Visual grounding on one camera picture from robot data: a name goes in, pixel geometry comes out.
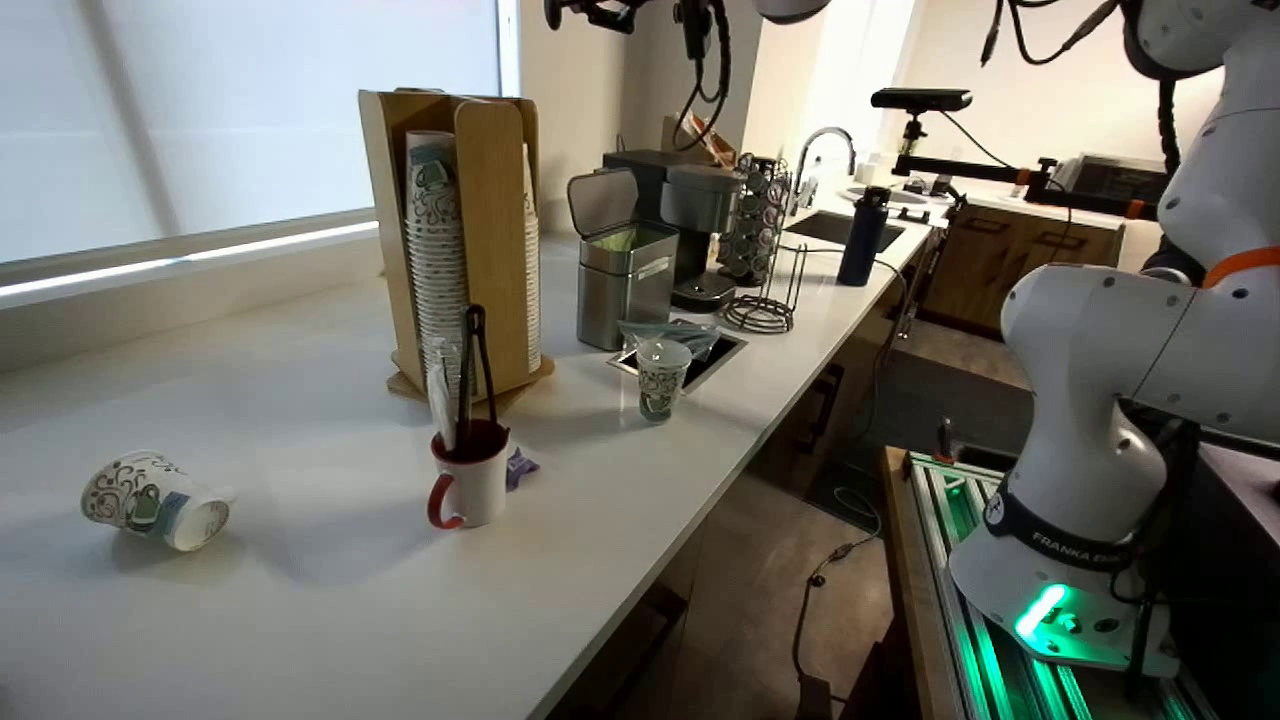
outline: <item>cabinet door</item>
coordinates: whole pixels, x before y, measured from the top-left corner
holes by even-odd
[[[1117,264],[1120,235],[1120,219],[1095,227],[973,206],[949,227],[921,318],[1002,337],[1002,307],[1019,276],[1039,264]]]

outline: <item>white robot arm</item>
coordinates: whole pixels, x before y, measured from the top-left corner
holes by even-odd
[[[1148,0],[1125,15],[1127,55],[1148,75],[1225,64],[1219,103],[1161,202],[1164,231],[1208,282],[1039,268],[1007,292],[1002,324],[1036,418],[949,571],[1036,656],[1120,672],[1141,651],[1141,672],[1173,678],[1167,618],[1143,618],[1117,593],[1136,584],[1127,539],[1164,488],[1161,453],[1117,402],[1280,435],[1280,14],[1259,0]]]

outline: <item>white countertop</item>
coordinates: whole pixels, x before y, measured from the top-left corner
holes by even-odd
[[[903,264],[923,227],[880,262]],[[676,419],[572,340],[578,248],[546,248],[558,375],[510,428],[546,467],[502,524],[436,534],[426,404],[386,393],[377,282],[0,379],[0,715],[532,715],[581,672],[891,274],[817,254],[789,337],[747,340]],[[80,521],[86,480],[167,453],[236,493],[167,555]]]

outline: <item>white mug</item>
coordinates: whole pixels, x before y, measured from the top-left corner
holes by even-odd
[[[442,477],[430,497],[430,521],[436,528],[479,528],[510,507],[510,428],[473,419],[465,445],[444,447],[444,435],[436,432],[431,453]]]

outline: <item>window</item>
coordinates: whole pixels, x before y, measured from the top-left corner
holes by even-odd
[[[497,93],[497,6],[0,0],[0,264],[368,209],[358,89]]]

